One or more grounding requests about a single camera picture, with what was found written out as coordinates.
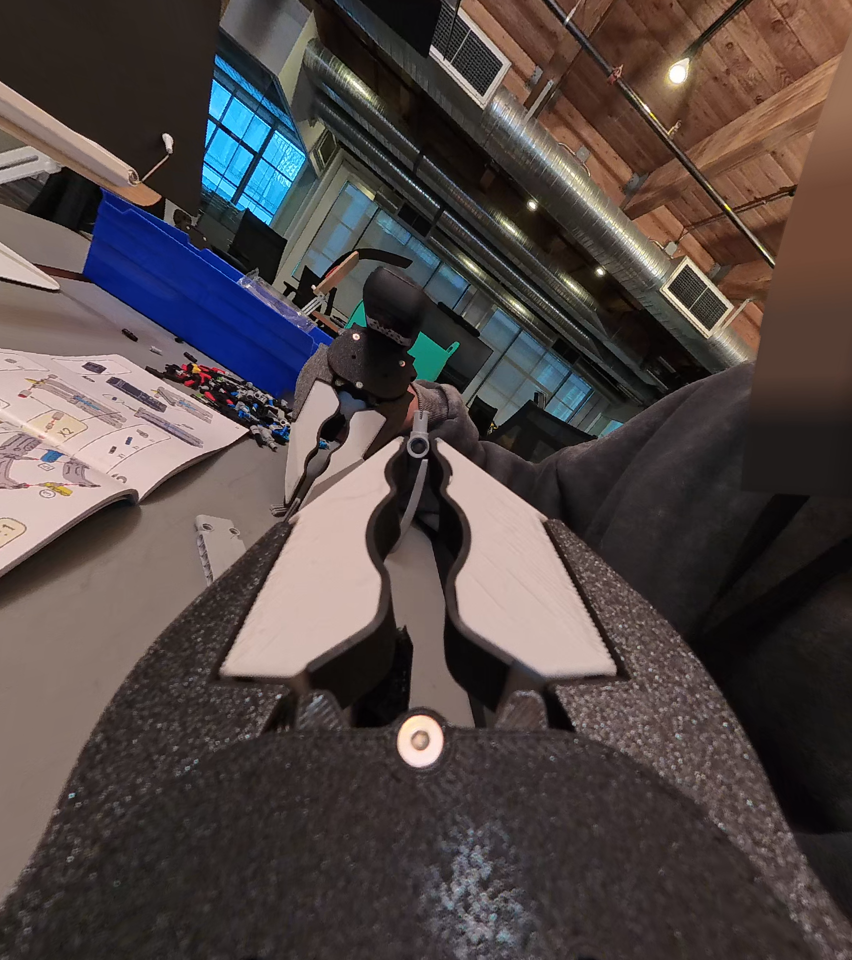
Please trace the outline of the blue plastic bin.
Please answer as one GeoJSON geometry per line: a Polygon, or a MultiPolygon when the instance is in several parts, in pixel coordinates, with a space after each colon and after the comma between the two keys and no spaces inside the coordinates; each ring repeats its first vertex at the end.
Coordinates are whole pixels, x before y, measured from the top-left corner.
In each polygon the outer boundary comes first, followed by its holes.
{"type": "Polygon", "coordinates": [[[240,285],[239,270],[187,235],[108,191],[97,210],[84,275],[271,394],[292,390],[301,368],[332,338],[304,331],[240,285]]]}

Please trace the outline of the white instruction booklet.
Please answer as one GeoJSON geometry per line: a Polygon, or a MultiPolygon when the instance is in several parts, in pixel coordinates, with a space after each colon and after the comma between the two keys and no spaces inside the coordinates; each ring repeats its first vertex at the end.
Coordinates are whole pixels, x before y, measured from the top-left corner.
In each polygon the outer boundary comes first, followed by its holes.
{"type": "Polygon", "coordinates": [[[247,434],[122,356],[0,349],[0,577],[247,434]]]}

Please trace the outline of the black divider panel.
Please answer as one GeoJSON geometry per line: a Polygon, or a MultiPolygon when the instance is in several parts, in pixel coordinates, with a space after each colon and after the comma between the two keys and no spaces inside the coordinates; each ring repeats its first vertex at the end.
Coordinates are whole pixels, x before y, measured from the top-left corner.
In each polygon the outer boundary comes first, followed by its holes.
{"type": "Polygon", "coordinates": [[[197,213],[219,1],[0,1],[0,81],[197,213]]]}

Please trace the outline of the person's right forearm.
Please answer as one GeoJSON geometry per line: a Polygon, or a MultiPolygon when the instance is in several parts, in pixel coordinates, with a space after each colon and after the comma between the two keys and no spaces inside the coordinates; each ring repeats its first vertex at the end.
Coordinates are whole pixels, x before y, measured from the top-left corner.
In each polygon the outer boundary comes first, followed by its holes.
{"type": "Polygon", "coordinates": [[[428,415],[430,437],[438,438],[474,466],[503,484],[521,498],[532,501],[537,489],[555,485],[551,464],[532,464],[503,447],[480,440],[461,394],[447,385],[414,381],[410,390],[411,410],[428,415]]]}

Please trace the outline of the white air vent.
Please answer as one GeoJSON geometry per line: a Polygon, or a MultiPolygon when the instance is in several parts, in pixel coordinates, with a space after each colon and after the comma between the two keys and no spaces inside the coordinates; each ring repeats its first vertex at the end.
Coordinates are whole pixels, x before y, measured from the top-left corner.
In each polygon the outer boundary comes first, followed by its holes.
{"type": "Polygon", "coordinates": [[[687,256],[676,262],[660,294],[705,339],[718,334],[734,311],[732,302],[687,256]]]}
{"type": "Polygon", "coordinates": [[[461,5],[442,1],[430,57],[484,109],[503,85],[512,64],[461,5]]]}

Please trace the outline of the silver air duct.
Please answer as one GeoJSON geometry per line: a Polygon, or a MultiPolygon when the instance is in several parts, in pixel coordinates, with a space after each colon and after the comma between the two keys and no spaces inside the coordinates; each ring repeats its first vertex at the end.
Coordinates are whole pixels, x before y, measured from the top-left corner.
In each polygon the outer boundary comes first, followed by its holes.
{"type": "Polygon", "coordinates": [[[577,246],[712,373],[756,360],[730,324],[707,336],[662,294],[678,263],[648,238],[536,119],[501,86],[480,115],[481,143],[577,246]]]}

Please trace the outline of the grey flat panel with holes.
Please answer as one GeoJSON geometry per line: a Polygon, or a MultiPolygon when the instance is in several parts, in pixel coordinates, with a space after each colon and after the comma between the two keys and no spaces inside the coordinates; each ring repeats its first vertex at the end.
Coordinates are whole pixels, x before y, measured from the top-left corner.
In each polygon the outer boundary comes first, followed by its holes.
{"type": "Polygon", "coordinates": [[[246,552],[232,521],[199,514],[194,518],[196,547],[206,585],[226,573],[246,552]]]}

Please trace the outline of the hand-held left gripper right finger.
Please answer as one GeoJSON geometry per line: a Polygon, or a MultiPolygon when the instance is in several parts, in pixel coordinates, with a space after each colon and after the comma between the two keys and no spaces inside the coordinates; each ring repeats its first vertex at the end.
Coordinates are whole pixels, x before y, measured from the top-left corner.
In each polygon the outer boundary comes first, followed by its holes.
{"type": "Polygon", "coordinates": [[[441,439],[433,489],[444,656],[469,697],[496,712],[516,690],[616,676],[547,518],[441,439]]]}

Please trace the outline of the pile of small colourful pieces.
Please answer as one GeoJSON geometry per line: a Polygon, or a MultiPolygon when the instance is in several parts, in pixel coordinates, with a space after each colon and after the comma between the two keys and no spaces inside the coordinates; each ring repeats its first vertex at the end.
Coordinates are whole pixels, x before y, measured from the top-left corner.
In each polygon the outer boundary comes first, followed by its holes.
{"type": "Polygon", "coordinates": [[[276,451],[288,444],[291,407],[286,400],[219,367],[206,366],[191,359],[179,366],[147,366],[145,370],[156,378],[179,384],[198,402],[247,428],[260,447],[276,451]]]}

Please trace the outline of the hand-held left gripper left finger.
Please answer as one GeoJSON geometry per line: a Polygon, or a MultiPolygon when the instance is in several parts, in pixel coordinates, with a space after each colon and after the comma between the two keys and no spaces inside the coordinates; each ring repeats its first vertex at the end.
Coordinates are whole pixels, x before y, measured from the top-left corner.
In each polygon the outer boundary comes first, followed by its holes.
{"type": "Polygon", "coordinates": [[[389,673],[397,627],[385,567],[400,537],[401,438],[349,472],[290,524],[219,668],[232,680],[331,692],[350,707],[389,673]]]}

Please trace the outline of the person's grey sweater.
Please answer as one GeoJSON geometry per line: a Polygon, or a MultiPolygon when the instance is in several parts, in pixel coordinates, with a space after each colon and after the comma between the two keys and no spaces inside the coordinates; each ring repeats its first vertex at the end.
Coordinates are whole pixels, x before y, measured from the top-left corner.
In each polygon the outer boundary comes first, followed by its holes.
{"type": "Polygon", "coordinates": [[[565,523],[689,644],[757,749],[812,867],[852,920],[852,498],[746,491],[753,366],[529,463],[455,390],[442,436],[565,523]]]}

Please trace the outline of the black and wood curved lamp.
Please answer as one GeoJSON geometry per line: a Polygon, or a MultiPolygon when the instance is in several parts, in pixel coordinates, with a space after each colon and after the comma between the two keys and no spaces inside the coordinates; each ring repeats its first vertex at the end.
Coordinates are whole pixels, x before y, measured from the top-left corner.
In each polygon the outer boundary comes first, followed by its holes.
{"type": "Polygon", "coordinates": [[[383,265],[407,269],[412,265],[412,258],[374,247],[353,249],[338,258],[324,274],[303,267],[297,282],[284,282],[283,296],[307,320],[315,322],[326,332],[337,334],[344,328],[344,323],[333,317],[336,291],[365,262],[377,267],[383,265]]]}

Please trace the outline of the green tote bag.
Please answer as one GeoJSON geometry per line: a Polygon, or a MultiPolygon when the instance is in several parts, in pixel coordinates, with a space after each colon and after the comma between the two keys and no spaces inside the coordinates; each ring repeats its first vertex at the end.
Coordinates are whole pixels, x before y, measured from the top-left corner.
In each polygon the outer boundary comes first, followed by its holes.
{"type": "Polygon", "coordinates": [[[462,390],[487,362],[492,349],[444,304],[432,304],[408,354],[419,379],[446,377],[462,390]]]}

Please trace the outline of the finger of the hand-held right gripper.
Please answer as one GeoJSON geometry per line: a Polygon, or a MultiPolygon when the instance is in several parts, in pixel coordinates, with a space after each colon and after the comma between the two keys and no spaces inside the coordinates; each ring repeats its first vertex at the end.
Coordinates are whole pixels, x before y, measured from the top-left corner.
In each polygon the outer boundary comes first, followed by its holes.
{"type": "Polygon", "coordinates": [[[341,426],[342,409],[337,391],[330,384],[315,380],[289,430],[286,506],[300,506],[305,502],[331,456],[328,449],[322,449],[324,432],[336,437],[341,426]]]}
{"type": "Polygon", "coordinates": [[[344,439],[320,457],[304,502],[311,503],[360,467],[385,423],[384,415],[373,410],[354,413],[346,425],[344,439]]]}

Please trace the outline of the large grid window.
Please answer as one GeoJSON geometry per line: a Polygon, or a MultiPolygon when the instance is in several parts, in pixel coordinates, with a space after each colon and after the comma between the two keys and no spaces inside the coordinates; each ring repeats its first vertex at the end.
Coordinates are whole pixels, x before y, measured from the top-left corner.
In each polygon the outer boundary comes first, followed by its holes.
{"type": "Polygon", "coordinates": [[[217,53],[202,166],[204,200],[272,225],[308,166],[276,81],[253,78],[217,53]]]}

